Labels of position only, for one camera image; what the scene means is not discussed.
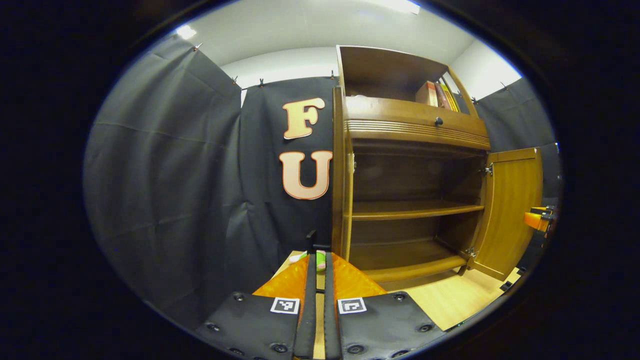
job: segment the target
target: door hinge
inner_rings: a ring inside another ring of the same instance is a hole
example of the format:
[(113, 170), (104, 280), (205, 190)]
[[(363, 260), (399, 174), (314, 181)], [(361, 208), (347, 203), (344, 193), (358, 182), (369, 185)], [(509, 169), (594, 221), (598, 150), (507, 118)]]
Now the door hinge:
[(465, 250), (465, 254), (469, 255), (472, 258), (475, 258), (478, 255), (478, 253), (474, 252), (474, 250), (475, 250), (474, 247), (470, 247), (467, 250)]
[(489, 173), (489, 175), (493, 176), (493, 163), (490, 163), (489, 167), (478, 170), (478, 172), (483, 172), (485, 174)]

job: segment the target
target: wooden floor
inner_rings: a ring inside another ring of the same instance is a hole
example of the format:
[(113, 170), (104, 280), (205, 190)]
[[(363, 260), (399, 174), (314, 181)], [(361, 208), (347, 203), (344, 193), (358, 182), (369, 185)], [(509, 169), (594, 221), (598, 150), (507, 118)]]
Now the wooden floor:
[[(291, 252), (289, 256), (300, 254)], [(287, 260), (275, 275), (289, 266)], [(422, 310), (443, 330), (447, 330), (476, 314), (503, 294), (498, 281), (477, 270), (459, 276), (458, 269), (411, 280), (381, 282), (388, 292), (406, 291)], [(507, 278), (514, 283), (520, 276), (515, 268)], [(324, 273), (318, 274), (317, 287), (324, 289)], [(324, 295), (316, 294), (316, 344), (314, 359), (324, 359)]]

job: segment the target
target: ceiling light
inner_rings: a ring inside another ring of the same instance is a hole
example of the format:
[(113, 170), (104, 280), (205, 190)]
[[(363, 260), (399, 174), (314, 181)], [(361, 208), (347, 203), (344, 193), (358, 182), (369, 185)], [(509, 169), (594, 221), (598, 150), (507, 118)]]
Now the ceiling light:
[(191, 29), (191, 26), (189, 25), (183, 25), (179, 27), (175, 32), (178, 33), (178, 35), (180, 35), (180, 37), (182, 37), (184, 40), (187, 40), (196, 34), (196, 31), (194, 29)]
[(409, 0), (364, 0), (368, 3), (378, 4), (397, 10), (399, 12), (408, 12), (418, 15), (420, 12), (420, 5), (414, 4)]

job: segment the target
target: wooden shelf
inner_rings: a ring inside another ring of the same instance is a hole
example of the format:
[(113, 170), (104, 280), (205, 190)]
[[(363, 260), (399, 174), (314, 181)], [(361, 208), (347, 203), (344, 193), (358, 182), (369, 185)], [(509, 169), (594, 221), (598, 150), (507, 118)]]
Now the wooden shelf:
[(467, 260), (435, 241), (353, 247), (349, 262), (373, 281), (387, 282), (437, 274)]
[(483, 205), (446, 200), (354, 201), (351, 218), (354, 221), (399, 220), (470, 213), (482, 209), (484, 209)]
[[(344, 112), (352, 139), (442, 143), (490, 150), (484, 122), (464, 113), (413, 101), (379, 97), (345, 98)], [(443, 124), (436, 126), (440, 117)]]

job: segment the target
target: white wall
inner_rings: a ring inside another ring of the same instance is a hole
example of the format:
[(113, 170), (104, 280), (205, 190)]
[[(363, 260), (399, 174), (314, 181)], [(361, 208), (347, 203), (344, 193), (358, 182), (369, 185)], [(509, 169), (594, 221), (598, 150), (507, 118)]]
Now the white wall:
[[(308, 47), (262, 54), (235, 61), (221, 67), (231, 78), (237, 76), (241, 88), (274, 81), (330, 76), (331, 70), (338, 76), (338, 59), (335, 47)], [(469, 93), (480, 100), (509, 85), (521, 75), (499, 54), (479, 40), (462, 52), (451, 64), (451, 68)], [(445, 78), (448, 84), (453, 81)], [(244, 102), (246, 91), (242, 92)]]
[(450, 66), (469, 96), (477, 100), (500, 90), (500, 82), (506, 86), (522, 77), (507, 60), (478, 39)]

